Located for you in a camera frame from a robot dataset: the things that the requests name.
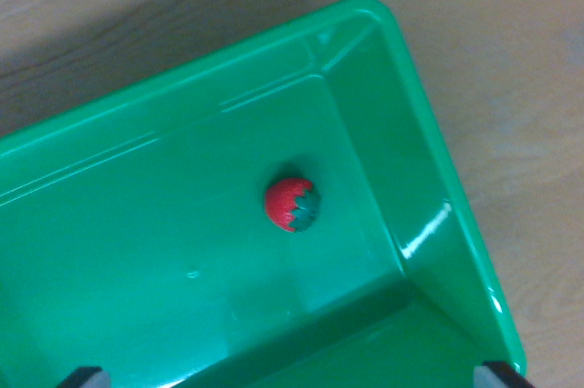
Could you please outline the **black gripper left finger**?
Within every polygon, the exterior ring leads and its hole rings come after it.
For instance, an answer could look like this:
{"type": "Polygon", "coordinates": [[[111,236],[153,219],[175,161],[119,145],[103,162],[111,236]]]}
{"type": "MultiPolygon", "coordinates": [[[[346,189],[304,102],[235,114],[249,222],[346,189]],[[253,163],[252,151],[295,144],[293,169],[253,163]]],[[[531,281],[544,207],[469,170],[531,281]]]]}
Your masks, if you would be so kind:
{"type": "Polygon", "coordinates": [[[57,388],[110,388],[110,374],[99,366],[81,366],[70,373],[57,388]]]}

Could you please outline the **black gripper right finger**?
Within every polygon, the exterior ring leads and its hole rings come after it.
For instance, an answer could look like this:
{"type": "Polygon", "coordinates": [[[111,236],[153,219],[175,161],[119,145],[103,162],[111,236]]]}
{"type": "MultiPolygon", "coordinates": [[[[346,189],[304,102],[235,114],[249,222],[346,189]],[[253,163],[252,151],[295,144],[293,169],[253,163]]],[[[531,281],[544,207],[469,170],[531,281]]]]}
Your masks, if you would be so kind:
{"type": "Polygon", "coordinates": [[[474,368],[474,388],[535,388],[535,386],[507,362],[490,361],[474,368]]]}

